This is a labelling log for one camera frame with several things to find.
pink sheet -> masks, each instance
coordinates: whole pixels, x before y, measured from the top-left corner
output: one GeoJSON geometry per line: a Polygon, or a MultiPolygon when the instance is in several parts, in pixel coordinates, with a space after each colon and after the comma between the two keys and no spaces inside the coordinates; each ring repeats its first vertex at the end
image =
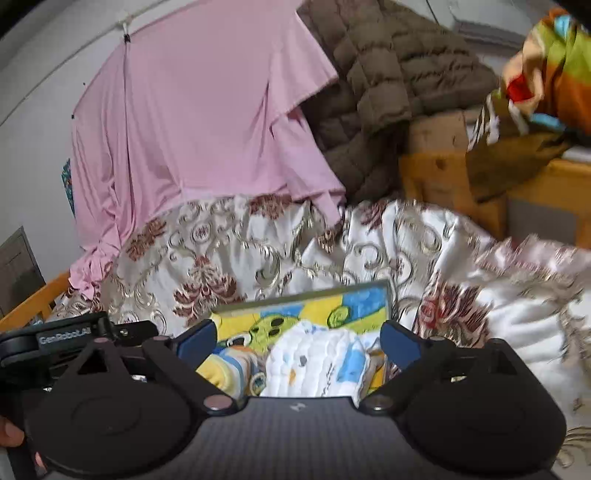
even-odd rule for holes
{"type": "Polygon", "coordinates": [[[312,198],[339,220],[344,188],[297,107],[337,78],[297,2],[209,0],[113,52],[74,111],[72,183],[87,297],[133,231],[184,202],[312,198]]]}

floral bedspread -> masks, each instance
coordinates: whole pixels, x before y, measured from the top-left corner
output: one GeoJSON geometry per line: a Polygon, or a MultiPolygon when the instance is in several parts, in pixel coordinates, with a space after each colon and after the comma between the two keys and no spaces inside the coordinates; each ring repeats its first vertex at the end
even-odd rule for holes
{"type": "Polygon", "coordinates": [[[494,241],[448,210],[381,200],[326,229],[309,202],[188,203],[126,243],[92,300],[70,291],[54,318],[107,310],[178,335],[212,307],[387,279],[393,311],[462,346],[506,339],[554,396],[569,435],[555,470],[591,473],[591,252],[529,237],[494,241]]]}

quilted white baby garment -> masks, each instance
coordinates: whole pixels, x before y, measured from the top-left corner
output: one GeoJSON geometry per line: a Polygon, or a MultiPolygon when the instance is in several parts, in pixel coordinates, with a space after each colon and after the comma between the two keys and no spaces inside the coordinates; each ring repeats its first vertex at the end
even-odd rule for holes
{"type": "Polygon", "coordinates": [[[358,405],[370,364],[357,334],[302,320],[271,349],[261,396],[352,397],[358,405]]]}

brown quilted blanket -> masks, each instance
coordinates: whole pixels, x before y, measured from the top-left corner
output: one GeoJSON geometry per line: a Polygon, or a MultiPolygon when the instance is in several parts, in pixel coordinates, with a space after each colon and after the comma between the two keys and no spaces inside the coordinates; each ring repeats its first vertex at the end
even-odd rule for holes
{"type": "Polygon", "coordinates": [[[303,110],[352,203],[398,190],[412,117],[468,108],[497,87],[464,39],[390,0],[311,0],[298,13],[339,72],[303,110]]]}

storage box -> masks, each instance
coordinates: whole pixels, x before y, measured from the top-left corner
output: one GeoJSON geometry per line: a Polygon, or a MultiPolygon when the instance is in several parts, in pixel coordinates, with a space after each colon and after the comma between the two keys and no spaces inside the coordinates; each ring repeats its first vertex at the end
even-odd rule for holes
{"type": "Polygon", "coordinates": [[[410,123],[407,153],[466,151],[467,128],[472,129],[482,107],[419,117],[410,123]]]}

